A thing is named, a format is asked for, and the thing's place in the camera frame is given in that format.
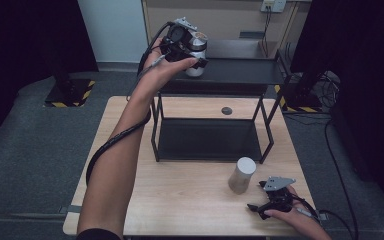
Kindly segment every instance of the black sleeve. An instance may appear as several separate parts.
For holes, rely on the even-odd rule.
[[[121,240],[115,233],[105,229],[87,229],[77,235],[76,240]]]

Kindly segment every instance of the white cylinder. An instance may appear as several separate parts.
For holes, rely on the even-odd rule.
[[[205,52],[207,49],[207,41],[208,38],[205,34],[201,32],[193,32],[192,39],[189,42],[188,48],[191,50],[190,54],[193,55],[196,58],[204,58],[205,59]],[[204,73],[204,68],[188,68],[186,70],[186,74],[189,77],[199,77]]]
[[[257,166],[254,160],[248,157],[242,157],[236,163],[235,171],[229,178],[229,187],[236,194],[246,192],[249,186],[252,175],[254,174]]]

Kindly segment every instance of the black shelf frame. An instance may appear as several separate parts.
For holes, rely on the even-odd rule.
[[[274,59],[213,58],[210,59],[203,77],[190,78],[185,73],[175,76],[158,92],[157,102],[153,101],[151,104],[154,120],[151,143],[156,161],[237,161],[240,157],[247,156],[262,164],[274,145],[270,122],[292,77],[289,69],[285,68],[285,63],[279,51]],[[246,80],[243,80],[244,73],[251,77],[246,76]],[[281,88],[267,115],[263,99],[269,85],[279,85]],[[258,98],[258,102],[251,119],[177,118],[164,115],[163,95],[240,96]],[[260,111],[269,141],[264,151],[261,151],[255,126]]]

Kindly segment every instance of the hand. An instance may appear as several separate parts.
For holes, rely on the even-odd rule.
[[[287,188],[290,193],[298,196],[292,186],[289,185]],[[299,233],[311,239],[331,239],[329,235],[324,231],[324,229],[316,221],[314,221],[314,219],[298,212],[297,208],[308,211],[308,209],[305,208],[300,201],[294,200],[292,205],[292,210],[289,212],[281,212],[278,210],[270,209],[264,211],[264,214],[288,223]]]
[[[151,48],[152,51],[145,61],[143,69],[147,69],[152,63],[154,63],[154,61],[162,56],[161,49],[159,48],[161,41],[161,38],[158,38],[155,41]],[[192,67],[197,63],[197,61],[198,59],[193,57],[177,62],[168,62],[167,60],[162,59],[156,66],[152,67],[147,73],[145,73],[139,84],[144,82],[147,83],[150,90],[155,93],[161,89],[176,73]]]

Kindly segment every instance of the gray carpet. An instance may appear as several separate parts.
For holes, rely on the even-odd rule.
[[[53,78],[44,79],[20,90],[0,128],[0,239],[74,239],[62,232],[64,215],[50,214],[59,214],[61,207],[70,205],[107,100],[111,96],[126,95],[135,73],[72,76],[96,81],[84,106],[43,107],[54,83]],[[273,90],[268,95],[273,97]],[[350,210],[324,136],[327,118],[329,115],[325,114],[285,115],[317,208],[335,212],[353,229]],[[381,189],[376,183],[358,178],[334,127],[330,125],[327,132],[358,220],[360,239],[384,239]],[[11,213],[40,215],[36,219],[21,219],[10,218]],[[350,239],[337,219],[331,217],[323,224],[334,239]]]

